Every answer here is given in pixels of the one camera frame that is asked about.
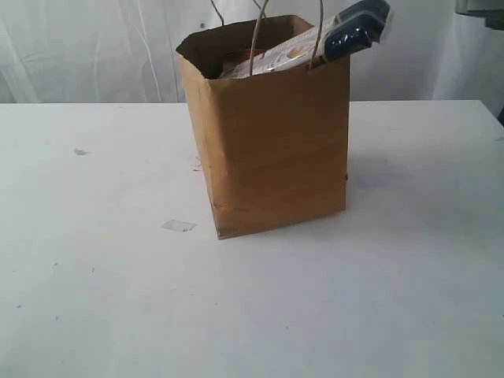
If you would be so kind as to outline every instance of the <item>brown paper bag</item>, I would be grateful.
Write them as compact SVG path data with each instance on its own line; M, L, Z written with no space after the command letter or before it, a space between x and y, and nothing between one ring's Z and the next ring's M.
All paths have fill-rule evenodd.
M216 80L227 54L250 48L254 25L194 33L176 49L219 239L345 209L350 59ZM268 18L257 48L309 28Z

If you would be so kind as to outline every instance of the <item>white curtain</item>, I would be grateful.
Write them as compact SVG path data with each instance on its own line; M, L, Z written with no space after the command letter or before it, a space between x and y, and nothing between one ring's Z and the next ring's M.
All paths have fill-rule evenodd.
M335 14L355 0L325 0ZM504 106L504 31L454 14L455 0L389 0L381 46L352 59L357 100L478 98ZM216 0L226 23L252 0ZM271 0L268 15L315 22L316 0ZM181 102L174 50L220 21L209 0L0 0L0 102Z

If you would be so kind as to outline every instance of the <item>item inside bag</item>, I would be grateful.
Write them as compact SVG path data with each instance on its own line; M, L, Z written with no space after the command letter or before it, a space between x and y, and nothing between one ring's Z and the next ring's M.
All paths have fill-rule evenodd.
M322 24L316 63L334 61L379 43L388 22L391 7L385 0L361 0ZM254 58L252 75L277 72L304 65L313 56L318 27L289 39ZM250 59L224 71L220 79L249 76Z

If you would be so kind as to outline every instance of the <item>white table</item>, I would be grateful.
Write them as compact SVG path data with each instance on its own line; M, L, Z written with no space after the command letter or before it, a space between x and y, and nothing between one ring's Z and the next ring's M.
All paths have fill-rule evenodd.
M4 105L0 132L1 378L503 377L479 102L353 103L348 210L225 241L185 105Z

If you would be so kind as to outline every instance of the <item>package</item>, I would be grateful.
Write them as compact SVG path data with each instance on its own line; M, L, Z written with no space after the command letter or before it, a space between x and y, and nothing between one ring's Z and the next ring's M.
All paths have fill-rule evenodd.
M176 49L219 239L345 209L350 59L216 80L226 56L250 49L254 26L194 33ZM268 18L257 48L310 28Z
M328 62L370 48L379 42L390 6L384 0L361 0L322 24L321 42L315 58ZM254 58L253 75L283 71L308 63L318 37L318 28L297 35ZM242 79L250 75L250 59L225 71L221 79Z

